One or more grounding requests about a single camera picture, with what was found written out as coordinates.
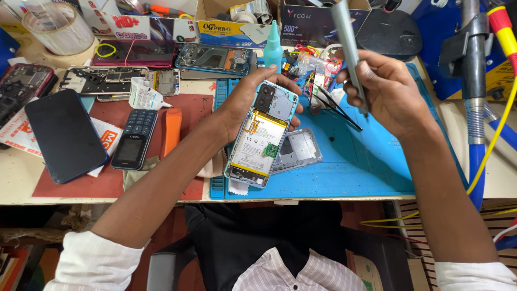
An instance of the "workbench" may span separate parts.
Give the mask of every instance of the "workbench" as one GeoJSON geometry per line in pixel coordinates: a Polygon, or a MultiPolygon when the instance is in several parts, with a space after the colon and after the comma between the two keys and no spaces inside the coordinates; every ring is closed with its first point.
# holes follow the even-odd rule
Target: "workbench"
{"type": "MultiPolygon", "coordinates": [[[[20,35],[25,40],[19,49],[17,56],[24,56],[34,64],[45,65],[39,58],[41,55],[33,53],[38,47],[37,40],[32,35],[20,35]]],[[[256,50],[259,57],[261,50],[256,50]]],[[[432,80],[425,73],[420,60],[416,57],[410,63],[416,65],[424,84],[432,97],[434,106],[442,124],[449,136],[455,150],[458,161],[468,177],[468,143],[465,108],[461,101],[440,101],[433,91],[432,80]]],[[[64,69],[58,68],[56,74],[62,77],[64,69]]],[[[181,93],[186,94],[215,94],[215,80],[181,80],[181,93]]],[[[502,114],[505,102],[492,104],[494,110],[502,114]]],[[[517,128],[517,113],[513,110],[507,124],[517,128]]],[[[486,144],[490,142],[494,131],[485,124],[486,144]]],[[[113,203],[115,198],[50,198],[32,197],[32,193],[44,169],[43,159],[18,149],[10,148],[0,150],[0,205],[45,205],[45,204],[72,204],[72,203],[113,203]]],[[[502,139],[499,139],[492,155],[486,165],[485,198],[517,198],[514,191],[514,181],[517,179],[517,155],[514,149],[502,139]]],[[[203,199],[195,202],[225,202],[225,200],[209,199],[209,179],[205,179],[203,187],[203,199]]],[[[314,198],[314,200],[403,200],[415,199],[412,195],[405,196],[364,196],[364,197],[339,197],[339,198],[314,198]]],[[[260,201],[278,199],[257,199],[260,201]]],[[[232,202],[255,201],[251,199],[235,200],[232,202]]]]}

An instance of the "person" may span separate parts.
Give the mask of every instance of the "person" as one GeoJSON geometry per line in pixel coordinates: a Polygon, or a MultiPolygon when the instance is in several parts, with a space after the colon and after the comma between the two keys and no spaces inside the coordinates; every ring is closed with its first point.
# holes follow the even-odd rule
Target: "person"
{"type": "MultiPolygon", "coordinates": [[[[368,89],[371,114],[398,138],[404,151],[436,260],[438,286],[442,291],[516,291],[517,277],[499,262],[442,131],[405,64],[370,51],[359,51],[359,57],[356,72],[368,89]]],[[[242,78],[222,106],[109,207],[91,231],[66,234],[55,279],[45,291],[125,290],[144,245],[182,191],[219,149],[235,140],[256,87],[267,79],[301,94],[295,83],[275,71],[273,65],[242,78]]],[[[337,81],[347,77],[342,71],[337,81]]],[[[344,89],[348,103],[361,106],[357,90],[347,84],[344,89]]],[[[290,130],[298,125],[294,117],[290,130]]],[[[347,238],[333,235],[341,220],[338,206],[301,202],[283,207],[276,216],[257,217],[237,204],[188,205],[187,225],[206,289],[366,290],[346,268],[346,256],[339,255],[339,239],[347,238]]]]}

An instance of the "black trousers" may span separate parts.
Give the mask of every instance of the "black trousers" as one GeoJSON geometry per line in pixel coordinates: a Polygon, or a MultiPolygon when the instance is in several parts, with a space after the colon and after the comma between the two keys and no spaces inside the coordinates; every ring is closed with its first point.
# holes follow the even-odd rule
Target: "black trousers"
{"type": "Polygon", "coordinates": [[[207,291],[231,290],[273,247],[294,277],[306,265],[309,248],[346,266],[338,202],[250,209],[238,203],[197,203],[185,206],[185,217],[207,291]]]}

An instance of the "pink phone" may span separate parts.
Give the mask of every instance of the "pink phone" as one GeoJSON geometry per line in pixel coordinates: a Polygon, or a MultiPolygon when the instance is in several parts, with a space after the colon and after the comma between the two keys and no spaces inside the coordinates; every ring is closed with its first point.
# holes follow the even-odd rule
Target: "pink phone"
{"type": "Polygon", "coordinates": [[[95,51],[93,65],[169,69],[175,48],[173,41],[103,40],[95,51]]]}

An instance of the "white shirt sleeve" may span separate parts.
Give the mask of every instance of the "white shirt sleeve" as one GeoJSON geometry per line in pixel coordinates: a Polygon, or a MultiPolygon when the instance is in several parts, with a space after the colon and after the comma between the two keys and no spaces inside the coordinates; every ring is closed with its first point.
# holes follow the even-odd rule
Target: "white shirt sleeve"
{"type": "Polygon", "coordinates": [[[124,291],[144,251],[91,231],[69,232],[63,240],[55,279],[43,291],[124,291]]]}
{"type": "Polygon", "coordinates": [[[434,264],[442,291],[517,291],[517,277],[502,263],[434,264]]]}

